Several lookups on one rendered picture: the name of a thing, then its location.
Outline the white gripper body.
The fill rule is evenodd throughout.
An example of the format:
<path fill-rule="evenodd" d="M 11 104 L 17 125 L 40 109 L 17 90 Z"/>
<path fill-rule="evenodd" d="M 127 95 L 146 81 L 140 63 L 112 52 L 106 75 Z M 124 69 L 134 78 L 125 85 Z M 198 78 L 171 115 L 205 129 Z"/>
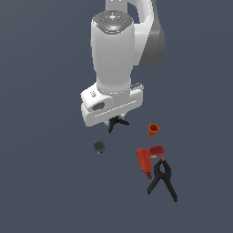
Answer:
<path fill-rule="evenodd" d="M 112 117 L 126 114 L 127 112 L 140 107 L 143 102 L 143 85 L 132 85 L 121 95 L 102 95 L 96 85 L 84 90 L 80 96 L 82 99 L 82 117 L 87 127 L 99 123 L 105 123 Z"/>

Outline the small black spring clamp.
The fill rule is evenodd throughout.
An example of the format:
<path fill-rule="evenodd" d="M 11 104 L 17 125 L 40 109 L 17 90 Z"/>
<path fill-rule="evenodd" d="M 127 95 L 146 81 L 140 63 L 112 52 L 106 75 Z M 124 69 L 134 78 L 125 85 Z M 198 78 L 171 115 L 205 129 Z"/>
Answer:
<path fill-rule="evenodd" d="M 109 129 L 108 129 L 109 133 L 112 132 L 114 125 L 117 124 L 117 123 L 127 125 L 127 126 L 129 125 L 129 123 L 126 120 L 120 118 L 119 116 L 112 117 L 109 120 Z"/>

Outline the orange plastic cup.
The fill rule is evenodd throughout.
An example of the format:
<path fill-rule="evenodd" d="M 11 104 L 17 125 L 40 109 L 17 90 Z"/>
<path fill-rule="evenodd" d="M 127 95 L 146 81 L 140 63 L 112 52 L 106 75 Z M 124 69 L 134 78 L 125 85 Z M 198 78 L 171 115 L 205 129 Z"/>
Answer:
<path fill-rule="evenodd" d="M 158 131 L 159 131 L 159 126 L 157 124 L 150 124 L 149 125 L 148 134 L 151 137 L 154 137 Z"/>

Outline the red power drill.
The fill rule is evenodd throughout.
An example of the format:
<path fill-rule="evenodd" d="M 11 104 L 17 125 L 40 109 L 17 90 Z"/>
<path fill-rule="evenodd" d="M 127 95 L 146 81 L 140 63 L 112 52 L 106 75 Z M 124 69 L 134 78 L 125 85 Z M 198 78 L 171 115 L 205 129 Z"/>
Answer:
<path fill-rule="evenodd" d="M 137 159 L 141 170 L 147 175 L 147 178 L 152 178 L 152 157 L 157 157 L 165 154 L 165 150 L 162 146 L 153 146 L 150 148 L 139 148 L 137 150 Z"/>

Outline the large black spring clamp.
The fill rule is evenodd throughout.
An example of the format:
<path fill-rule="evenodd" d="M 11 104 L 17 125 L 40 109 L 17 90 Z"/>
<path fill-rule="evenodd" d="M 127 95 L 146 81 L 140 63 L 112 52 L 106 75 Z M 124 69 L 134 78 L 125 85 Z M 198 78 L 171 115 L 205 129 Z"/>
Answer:
<path fill-rule="evenodd" d="M 177 193 L 170 181 L 172 175 L 171 167 L 163 157 L 154 165 L 154 175 L 155 177 L 149 185 L 147 193 L 150 194 L 157 185 L 157 183 L 160 180 L 163 180 L 171 197 L 175 202 L 177 202 Z"/>

